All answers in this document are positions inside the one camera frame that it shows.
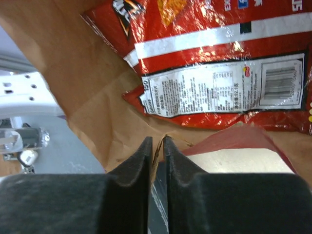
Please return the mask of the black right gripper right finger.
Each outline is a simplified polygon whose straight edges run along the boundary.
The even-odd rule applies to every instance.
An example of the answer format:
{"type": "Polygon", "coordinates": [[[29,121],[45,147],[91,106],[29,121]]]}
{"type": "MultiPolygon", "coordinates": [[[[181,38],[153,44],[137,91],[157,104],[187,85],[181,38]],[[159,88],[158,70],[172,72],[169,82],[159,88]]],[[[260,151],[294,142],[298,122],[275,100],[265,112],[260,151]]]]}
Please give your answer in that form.
{"type": "Polygon", "coordinates": [[[294,174],[208,173],[163,141],[171,234],[309,234],[312,194],[294,174]]]}

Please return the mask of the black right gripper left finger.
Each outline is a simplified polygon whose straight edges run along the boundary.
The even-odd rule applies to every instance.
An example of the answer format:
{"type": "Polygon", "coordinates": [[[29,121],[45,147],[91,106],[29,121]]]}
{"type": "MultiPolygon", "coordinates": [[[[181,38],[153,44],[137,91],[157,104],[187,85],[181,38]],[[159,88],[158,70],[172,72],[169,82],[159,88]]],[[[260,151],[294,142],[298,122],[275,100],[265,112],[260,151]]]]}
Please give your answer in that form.
{"type": "Polygon", "coordinates": [[[3,234],[146,234],[153,139],[106,174],[18,174],[0,183],[3,234]]]}

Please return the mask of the red paper bag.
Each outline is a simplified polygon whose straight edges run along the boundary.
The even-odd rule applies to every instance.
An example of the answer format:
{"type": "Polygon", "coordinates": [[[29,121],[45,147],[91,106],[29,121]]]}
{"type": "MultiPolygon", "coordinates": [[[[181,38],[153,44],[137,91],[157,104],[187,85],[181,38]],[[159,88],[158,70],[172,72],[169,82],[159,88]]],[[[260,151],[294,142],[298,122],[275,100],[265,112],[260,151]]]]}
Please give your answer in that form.
{"type": "MultiPolygon", "coordinates": [[[[238,122],[221,130],[185,127],[148,116],[122,95],[141,77],[82,18],[104,0],[3,0],[0,24],[43,75],[69,127],[107,171],[112,171],[146,136],[160,143],[171,135],[194,143],[208,136],[218,145],[257,148],[258,125],[238,122]]],[[[312,180],[312,134],[270,131],[291,167],[312,180]]]]}

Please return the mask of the red chips bag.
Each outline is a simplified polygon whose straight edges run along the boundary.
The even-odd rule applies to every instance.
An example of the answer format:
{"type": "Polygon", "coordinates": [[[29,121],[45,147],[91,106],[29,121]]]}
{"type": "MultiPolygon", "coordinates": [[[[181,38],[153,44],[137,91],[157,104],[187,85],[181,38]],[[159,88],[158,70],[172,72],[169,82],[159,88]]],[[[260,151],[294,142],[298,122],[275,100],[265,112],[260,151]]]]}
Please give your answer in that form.
{"type": "Polygon", "coordinates": [[[141,77],[122,97],[145,115],[311,134],[311,1],[106,0],[81,16],[141,77]]]}

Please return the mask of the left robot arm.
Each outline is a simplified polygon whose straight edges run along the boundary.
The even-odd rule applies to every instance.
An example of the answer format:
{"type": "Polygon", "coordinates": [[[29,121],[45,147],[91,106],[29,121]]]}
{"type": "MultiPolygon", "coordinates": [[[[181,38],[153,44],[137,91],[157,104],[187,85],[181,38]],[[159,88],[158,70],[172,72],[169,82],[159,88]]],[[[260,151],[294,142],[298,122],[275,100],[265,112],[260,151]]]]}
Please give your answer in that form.
{"type": "Polygon", "coordinates": [[[39,72],[0,77],[0,117],[64,116],[39,72]]]}

